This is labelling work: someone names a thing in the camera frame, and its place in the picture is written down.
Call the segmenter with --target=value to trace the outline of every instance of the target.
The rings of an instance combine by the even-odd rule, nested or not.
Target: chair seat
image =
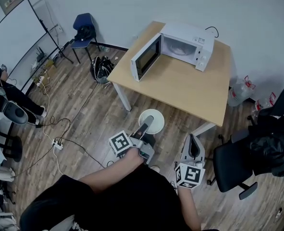
[[[213,167],[221,192],[227,192],[252,176],[250,151],[243,141],[226,143],[215,148]]]
[[[92,39],[93,38],[89,38],[89,39],[86,39],[86,40],[83,40],[83,41],[80,41],[80,40],[74,41],[71,44],[70,48],[72,48],[72,49],[85,48],[90,44]]]

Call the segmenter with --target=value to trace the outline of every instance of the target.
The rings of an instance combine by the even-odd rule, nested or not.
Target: microwave label
[[[199,38],[198,42],[201,43],[201,44],[205,44],[205,40],[203,38]]]

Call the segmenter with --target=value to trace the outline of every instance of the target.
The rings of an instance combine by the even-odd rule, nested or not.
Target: white shoe
[[[158,166],[151,166],[150,167],[152,170],[156,171],[157,173],[160,173],[160,168]]]
[[[45,117],[47,116],[46,108],[45,108],[45,106],[43,106],[43,105],[41,105],[40,107],[41,107],[41,108],[44,108],[44,111],[43,111],[43,113],[42,113],[41,116],[42,116],[43,118],[45,118]]]

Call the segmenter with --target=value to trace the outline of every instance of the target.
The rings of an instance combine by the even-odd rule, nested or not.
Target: blue chair
[[[81,62],[80,62],[78,56],[75,53],[75,49],[79,49],[79,48],[84,48],[86,50],[87,54],[88,54],[90,61],[92,61],[90,54],[88,52],[88,49],[87,49],[87,47],[89,46],[92,39],[95,39],[98,50],[100,51],[100,48],[99,48],[99,45],[98,45],[98,42],[97,42],[97,39],[96,39],[96,29],[95,29],[95,26],[93,24],[92,16],[90,15],[90,13],[79,14],[76,17],[76,19],[74,21],[74,29],[78,31],[82,26],[91,26],[94,29],[94,35],[87,40],[83,40],[83,41],[77,40],[77,41],[74,41],[71,44],[71,49],[73,49],[74,55],[77,58],[79,63],[81,63]]]

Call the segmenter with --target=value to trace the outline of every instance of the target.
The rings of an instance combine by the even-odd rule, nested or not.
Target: water bottle
[[[276,95],[272,92],[269,98],[261,98],[255,102],[251,110],[251,116],[255,122],[257,122],[258,114],[262,109],[273,107],[275,99]]]
[[[255,85],[248,79],[248,76],[237,82],[228,92],[227,103],[231,107],[238,106],[248,99],[254,92]]]

